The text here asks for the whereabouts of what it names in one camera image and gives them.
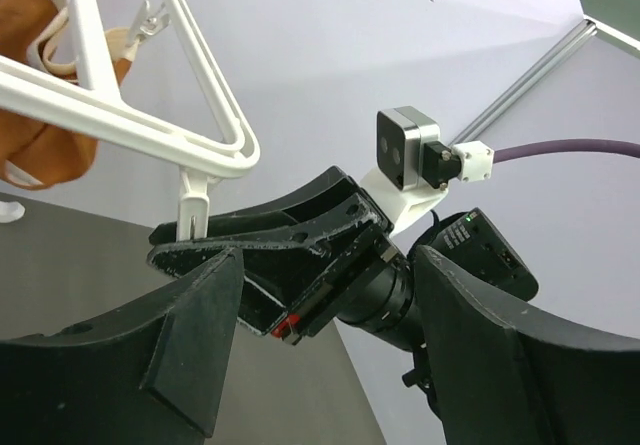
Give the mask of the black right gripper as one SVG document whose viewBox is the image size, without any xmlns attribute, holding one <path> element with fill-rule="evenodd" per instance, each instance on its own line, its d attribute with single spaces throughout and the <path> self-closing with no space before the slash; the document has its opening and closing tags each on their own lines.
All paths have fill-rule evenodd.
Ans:
<svg viewBox="0 0 640 445">
<path fill-rule="evenodd" d="M 206 238 L 150 236 L 148 264 L 179 278 L 227 249 L 244 260 L 238 321 L 289 345 L 316 336 L 399 254 L 389 220 L 355 198 L 357 182 L 332 166 L 270 202 L 211 216 Z"/>
</svg>

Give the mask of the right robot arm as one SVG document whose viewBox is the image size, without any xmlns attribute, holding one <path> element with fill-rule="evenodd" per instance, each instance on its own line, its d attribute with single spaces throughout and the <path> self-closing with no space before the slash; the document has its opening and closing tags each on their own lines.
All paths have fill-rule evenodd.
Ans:
<svg viewBox="0 0 640 445">
<path fill-rule="evenodd" d="M 212 216 L 202 238 L 178 240 L 176 230 L 165 223 L 152 232 L 148 263 L 179 278 L 240 250 L 238 319 L 260 336 L 297 344 L 338 320 L 412 354 L 404 384 L 427 393 L 529 378 L 514 329 L 479 296 L 523 305 L 539 286 L 478 209 L 436 219 L 401 252 L 372 196 L 331 167 L 279 199 Z"/>
</svg>

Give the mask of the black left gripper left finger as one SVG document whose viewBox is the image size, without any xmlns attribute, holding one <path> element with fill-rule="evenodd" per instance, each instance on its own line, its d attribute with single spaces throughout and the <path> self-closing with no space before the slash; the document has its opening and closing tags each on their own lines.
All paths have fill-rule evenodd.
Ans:
<svg viewBox="0 0 640 445">
<path fill-rule="evenodd" d="M 57 334 L 1 344 L 5 444 L 201 444 L 215 430 L 243 286 L 225 252 Z"/>
</svg>

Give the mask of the white clip sock hanger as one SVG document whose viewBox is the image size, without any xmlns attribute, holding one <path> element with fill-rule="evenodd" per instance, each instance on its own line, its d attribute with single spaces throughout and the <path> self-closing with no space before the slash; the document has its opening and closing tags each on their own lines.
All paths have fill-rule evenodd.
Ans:
<svg viewBox="0 0 640 445">
<path fill-rule="evenodd" d="M 261 157 L 258 139 L 186 0 L 163 0 L 166 16 L 225 140 L 216 142 L 126 104 L 102 30 L 97 0 L 66 0 L 78 60 L 76 85 L 9 58 L 1 60 L 1 106 L 195 170 L 208 179 L 244 176 Z"/>
</svg>

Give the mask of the white hanger clip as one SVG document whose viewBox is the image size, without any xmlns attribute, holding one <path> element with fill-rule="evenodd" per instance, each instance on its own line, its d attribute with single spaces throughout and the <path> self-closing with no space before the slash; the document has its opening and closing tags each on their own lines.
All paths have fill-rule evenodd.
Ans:
<svg viewBox="0 0 640 445">
<path fill-rule="evenodd" d="M 208 177 L 200 172 L 180 169 L 180 193 L 176 239 L 202 239 L 207 236 L 209 220 Z"/>
</svg>

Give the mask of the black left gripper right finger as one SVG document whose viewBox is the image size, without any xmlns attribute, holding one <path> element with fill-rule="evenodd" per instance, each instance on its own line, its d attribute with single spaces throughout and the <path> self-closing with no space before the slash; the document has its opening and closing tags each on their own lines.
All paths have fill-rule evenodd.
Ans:
<svg viewBox="0 0 640 445">
<path fill-rule="evenodd" d="M 545 312 L 428 246 L 414 263 L 447 443 L 638 443 L 638 339 Z"/>
</svg>

